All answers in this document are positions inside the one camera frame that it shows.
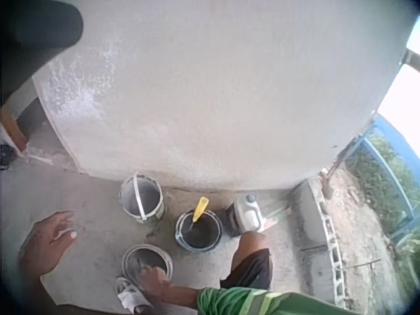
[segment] bucket handle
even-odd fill
[[[144,214],[143,204],[140,198],[140,192],[138,191],[137,175],[138,175],[138,172],[134,173],[133,175],[134,193],[136,195],[138,210],[140,210],[140,217],[142,218],[142,220],[145,221],[146,215]]]

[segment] person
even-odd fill
[[[26,304],[40,314],[108,314],[68,304],[58,306],[41,283],[41,277],[57,266],[77,239],[77,233],[71,230],[72,216],[72,211],[57,212],[35,223],[22,244],[19,267],[26,283]],[[138,275],[145,294],[164,303],[196,309],[202,315],[354,314],[298,293],[269,292],[271,278],[270,251],[265,236],[256,232],[241,236],[231,273],[220,281],[220,289],[199,290],[176,285],[159,268],[145,268]],[[123,306],[132,314],[155,314],[152,304],[127,279],[118,278],[115,289]]]

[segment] white plastic bottle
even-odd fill
[[[240,233],[248,231],[262,232],[264,218],[258,206],[255,195],[240,196],[233,204]]]

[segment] green sleeve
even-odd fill
[[[197,309],[199,315],[239,315],[241,308],[252,289],[233,287],[213,289],[207,287],[198,293]]]

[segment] white stucco wall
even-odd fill
[[[195,188],[289,188],[332,163],[415,21],[394,0],[70,2],[83,37],[34,81],[79,168]]]

